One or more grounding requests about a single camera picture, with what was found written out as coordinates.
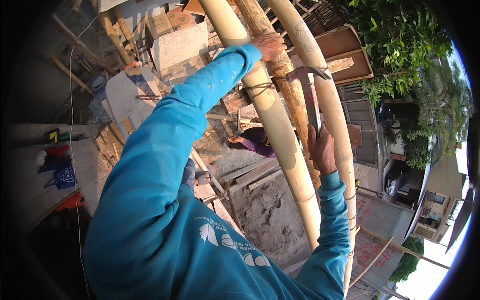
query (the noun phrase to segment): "building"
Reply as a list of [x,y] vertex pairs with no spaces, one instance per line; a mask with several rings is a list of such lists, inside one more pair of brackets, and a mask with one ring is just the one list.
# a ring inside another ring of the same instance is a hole
[[412,224],[412,235],[440,243],[458,202],[462,201],[463,176],[458,172],[455,152],[432,167],[420,198],[419,217]]

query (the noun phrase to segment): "air conditioner unit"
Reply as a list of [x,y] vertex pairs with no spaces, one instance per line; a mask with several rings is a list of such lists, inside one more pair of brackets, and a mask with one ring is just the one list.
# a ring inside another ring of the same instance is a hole
[[430,209],[422,209],[421,214],[422,217],[428,218],[430,216]]

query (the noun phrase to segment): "sandal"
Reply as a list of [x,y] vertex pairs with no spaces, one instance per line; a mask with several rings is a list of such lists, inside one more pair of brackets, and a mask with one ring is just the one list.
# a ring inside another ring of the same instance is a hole
[[207,175],[210,176],[210,180],[212,180],[212,173],[209,171],[197,172],[195,173],[195,178],[198,180],[198,185],[206,185],[207,183]]

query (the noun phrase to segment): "foot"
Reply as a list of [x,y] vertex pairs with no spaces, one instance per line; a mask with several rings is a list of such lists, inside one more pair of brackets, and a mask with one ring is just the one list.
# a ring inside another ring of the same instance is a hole
[[[207,183],[210,183],[210,175],[206,174],[206,179],[205,179],[205,181],[206,181]],[[196,177],[195,177],[195,180],[193,181],[193,184],[194,184],[194,185],[198,185],[198,179],[197,179]]]

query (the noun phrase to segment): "blue bag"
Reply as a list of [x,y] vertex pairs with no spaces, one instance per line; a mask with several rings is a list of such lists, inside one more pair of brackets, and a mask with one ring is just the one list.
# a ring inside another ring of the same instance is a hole
[[71,159],[66,159],[65,164],[57,168],[57,170],[53,173],[53,178],[44,186],[44,188],[54,184],[59,190],[64,190],[75,186],[75,173],[73,172]]

